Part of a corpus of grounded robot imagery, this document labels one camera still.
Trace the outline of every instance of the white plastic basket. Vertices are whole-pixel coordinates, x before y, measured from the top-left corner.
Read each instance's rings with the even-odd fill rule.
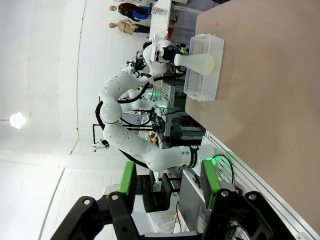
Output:
[[[209,76],[187,69],[184,92],[198,101],[215,100],[225,41],[211,34],[200,34],[191,38],[189,55],[209,54],[214,56],[215,69]]]

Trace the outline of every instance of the person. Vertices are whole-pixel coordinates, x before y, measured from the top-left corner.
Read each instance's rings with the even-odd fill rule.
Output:
[[[134,24],[129,19],[120,20],[118,23],[113,23],[113,22],[109,23],[109,28],[114,29],[116,27],[118,28],[119,31],[125,34],[130,34],[130,35],[132,35],[132,33],[148,34],[150,32],[149,26]]]
[[[129,2],[121,3],[118,7],[112,5],[109,9],[111,11],[118,10],[121,15],[124,15],[135,22],[147,19],[151,13],[151,7],[137,6]]]

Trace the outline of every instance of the black mount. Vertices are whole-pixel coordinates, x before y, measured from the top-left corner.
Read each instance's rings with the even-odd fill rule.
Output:
[[[133,201],[120,192],[98,201],[82,196],[74,204],[51,240],[93,240],[104,225],[113,224],[118,240],[225,240],[230,221],[235,221],[251,240],[294,240],[266,199],[257,191],[244,196],[220,189],[214,199],[204,233],[139,235],[131,217]]]

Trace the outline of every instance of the white plastic bottle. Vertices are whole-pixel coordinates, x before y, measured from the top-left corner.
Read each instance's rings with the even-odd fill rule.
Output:
[[[176,54],[174,57],[174,65],[185,66],[204,76],[210,76],[215,70],[215,57],[209,54],[195,54],[183,56]]]

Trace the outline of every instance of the wooden table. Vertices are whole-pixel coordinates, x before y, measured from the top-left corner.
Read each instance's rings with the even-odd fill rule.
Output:
[[[224,39],[215,101],[186,112],[320,233],[320,1],[232,0],[200,14]]]

